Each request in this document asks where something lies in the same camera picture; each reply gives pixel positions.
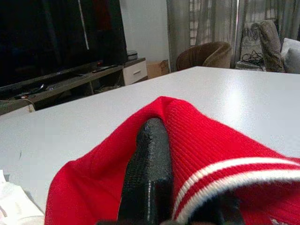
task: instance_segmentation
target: red knit fabric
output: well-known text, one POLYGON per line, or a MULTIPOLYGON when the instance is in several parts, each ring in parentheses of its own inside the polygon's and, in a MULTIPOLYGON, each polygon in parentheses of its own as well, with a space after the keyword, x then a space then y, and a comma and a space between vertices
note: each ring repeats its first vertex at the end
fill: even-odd
POLYGON ((85 156, 54 177, 45 224, 116 220, 135 139, 150 118, 163 120, 174 175, 173 219, 185 223, 209 198, 229 189, 241 199, 247 225, 300 221, 300 161, 287 158, 211 120, 191 104, 160 97, 122 123, 85 156))

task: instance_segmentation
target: television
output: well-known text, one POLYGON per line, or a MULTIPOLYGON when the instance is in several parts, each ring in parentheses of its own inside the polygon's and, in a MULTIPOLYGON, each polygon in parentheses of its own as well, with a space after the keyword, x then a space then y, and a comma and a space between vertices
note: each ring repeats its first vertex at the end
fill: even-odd
POLYGON ((126 61, 119 0, 0 0, 0 87, 126 61))

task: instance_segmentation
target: brown armchair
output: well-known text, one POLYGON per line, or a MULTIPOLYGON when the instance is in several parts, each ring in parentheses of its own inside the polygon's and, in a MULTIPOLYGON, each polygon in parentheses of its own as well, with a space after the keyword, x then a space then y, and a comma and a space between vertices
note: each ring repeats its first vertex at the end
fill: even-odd
POLYGON ((227 42, 210 42, 191 47, 181 53, 176 60, 177 70, 195 66, 229 68, 231 47, 227 42))

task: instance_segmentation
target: table surface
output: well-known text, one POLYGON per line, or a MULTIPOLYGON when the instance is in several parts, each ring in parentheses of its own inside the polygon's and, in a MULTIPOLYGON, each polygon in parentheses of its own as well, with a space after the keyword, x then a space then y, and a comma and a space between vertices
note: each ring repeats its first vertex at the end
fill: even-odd
POLYGON ((194 67, 1 122, 0 169, 45 210, 56 172, 159 96, 300 157, 300 75, 194 67))

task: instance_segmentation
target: white stripe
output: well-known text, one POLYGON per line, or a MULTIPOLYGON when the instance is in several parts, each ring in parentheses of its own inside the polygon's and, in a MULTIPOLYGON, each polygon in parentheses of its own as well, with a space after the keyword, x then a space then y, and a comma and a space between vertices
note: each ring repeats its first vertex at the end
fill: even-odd
POLYGON ((238 173, 222 179, 215 180, 196 192, 182 208, 176 218, 180 224, 186 224, 189 216, 209 198, 253 183, 270 181, 300 181, 300 170, 262 170, 238 173))
POLYGON ((244 157, 244 158, 233 158, 228 159, 224 161, 220 161, 214 164, 210 164, 195 173, 193 173, 182 185, 181 189, 179 190, 176 201, 173 208, 172 218, 174 218, 176 210, 178 209, 178 206, 183 199, 184 195, 188 192, 188 190, 197 183, 200 179, 202 179, 205 176, 208 176, 218 170, 226 169, 228 167, 232 166, 238 166, 238 165, 248 165, 248 164, 263 164, 263 163, 280 163, 280 164, 289 164, 289 165, 299 165, 298 163, 295 163, 293 161, 289 161, 286 159, 281 158, 271 158, 271 157, 244 157))

